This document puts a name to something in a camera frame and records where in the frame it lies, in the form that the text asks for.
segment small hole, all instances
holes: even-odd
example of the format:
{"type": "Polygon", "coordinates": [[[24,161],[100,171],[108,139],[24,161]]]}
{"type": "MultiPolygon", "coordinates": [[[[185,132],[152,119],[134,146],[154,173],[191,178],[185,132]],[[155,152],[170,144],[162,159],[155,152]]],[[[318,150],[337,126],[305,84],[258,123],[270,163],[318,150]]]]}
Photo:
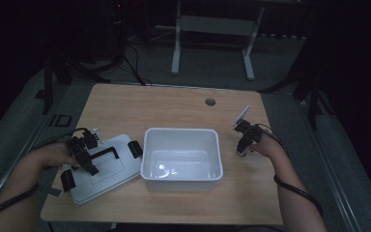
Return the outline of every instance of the small hole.
{"type": "Polygon", "coordinates": [[[214,99],[206,99],[206,105],[214,106],[216,101],[214,99]]]}

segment gray floor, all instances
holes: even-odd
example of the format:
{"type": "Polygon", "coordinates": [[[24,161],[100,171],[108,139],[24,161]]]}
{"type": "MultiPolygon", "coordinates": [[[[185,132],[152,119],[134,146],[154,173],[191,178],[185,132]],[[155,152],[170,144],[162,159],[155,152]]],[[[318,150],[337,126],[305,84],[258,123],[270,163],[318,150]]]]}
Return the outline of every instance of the gray floor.
{"type": "MultiPolygon", "coordinates": [[[[155,85],[249,91],[269,87],[285,78],[303,43],[304,41],[287,38],[257,39],[251,55],[256,79],[248,81],[245,78],[241,51],[237,47],[196,43],[185,36],[180,73],[172,75],[172,35],[155,40],[150,48],[138,43],[136,38],[131,39],[131,44],[139,54],[140,76],[155,85]]],[[[126,55],[134,64],[134,51],[128,48],[126,55]]],[[[135,83],[133,75],[127,70],[128,65],[124,63],[119,70],[102,76],[112,79],[112,83],[135,83]]],[[[73,129],[77,124],[95,83],[77,73],[74,77],[75,81],[71,86],[62,86],[55,82],[55,104],[48,115],[42,115],[43,101],[34,99],[36,92],[43,87],[43,72],[31,78],[14,101],[0,122],[0,181],[19,154],[24,154],[36,142],[73,129]],[[71,124],[66,128],[50,126],[54,115],[71,116],[71,124]]],[[[305,119],[306,101],[294,101],[291,97],[295,86],[293,84],[274,94],[263,95],[272,128],[287,144],[292,163],[307,189],[323,205],[328,231],[371,231],[371,185],[351,142],[334,115],[319,115],[318,130],[311,129],[305,119]]],[[[45,172],[41,178],[43,187],[38,211],[53,178],[52,172],[45,172]]],[[[105,231],[109,226],[104,223],[53,223],[55,231],[105,231]]],[[[212,230],[213,228],[205,228],[205,231],[212,230]]],[[[37,231],[49,231],[47,224],[40,220],[37,231]]],[[[272,230],[251,227],[243,231],[272,230]]]]}

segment finger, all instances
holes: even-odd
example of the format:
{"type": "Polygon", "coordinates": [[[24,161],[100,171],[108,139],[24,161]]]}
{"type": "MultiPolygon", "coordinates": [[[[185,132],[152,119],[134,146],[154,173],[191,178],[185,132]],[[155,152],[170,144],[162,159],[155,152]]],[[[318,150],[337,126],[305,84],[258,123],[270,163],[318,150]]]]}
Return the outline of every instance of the finger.
{"type": "Polygon", "coordinates": [[[248,149],[249,149],[250,152],[256,152],[257,147],[258,147],[257,144],[251,144],[251,145],[248,146],[248,149]]]}
{"type": "Polygon", "coordinates": [[[65,163],[66,164],[69,164],[71,166],[80,167],[79,162],[76,159],[72,158],[72,157],[68,157],[68,159],[66,160],[65,163]]]}
{"type": "Polygon", "coordinates": [[[55,170],[55,171],[61,171],[62,169],[63,169],[63,165],[50,167],[50,170],[55,170]]]}

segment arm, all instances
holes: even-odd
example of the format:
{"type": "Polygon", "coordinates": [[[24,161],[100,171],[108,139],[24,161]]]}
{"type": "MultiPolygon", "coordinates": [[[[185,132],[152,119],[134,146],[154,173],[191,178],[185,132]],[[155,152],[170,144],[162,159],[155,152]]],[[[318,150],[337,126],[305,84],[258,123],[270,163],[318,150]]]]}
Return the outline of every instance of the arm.
{"type": "MultiPolygon", "coordinates": [[[[269,135],[249,146],[271,160],[275,175],[282,182],[306,191],[284,149],[269,135]]],[[[317,208],[306,198],[278,186],[279,207],[287,231],[327,231],[317,208]]]]}
{"type": "MultiPolygon", "coordinates": [[[[63,163],[79,166],[69,156],[66,143],[44,146],[24,156],[14,168],[0,204],[33,188],[45,166],[61,167],[63,163]]],[[[23,199],[0,212],[0,231],[34,231],[36,225],[36,194],[23,199]]]]}

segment wooden table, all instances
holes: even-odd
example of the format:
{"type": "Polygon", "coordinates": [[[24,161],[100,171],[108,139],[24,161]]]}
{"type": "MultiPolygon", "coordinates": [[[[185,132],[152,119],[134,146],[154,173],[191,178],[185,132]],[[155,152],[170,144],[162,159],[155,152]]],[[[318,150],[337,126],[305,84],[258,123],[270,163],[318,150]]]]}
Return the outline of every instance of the wooden table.
{"type": "MultiPolygon", "coordinates": [[[[79,127],[98,128],[103,140],[126,133],[143,146],[148,128],[213,129],[219,136],[224,176],[213,191],[151,192],[139,176],[106,195],[75,205],[67,193],[49,195],[42,219],[145,223],[282,224],[271,162],[259,154],[236,155],[233,124],[247,105],[245,119],[268,125],[255,92],[132,85],[96,85],[79,127]],[[214,99],[216,105],[206,105],[214,99]]],[[[58,173],[53,183],[62,189],[58,173]]]]}

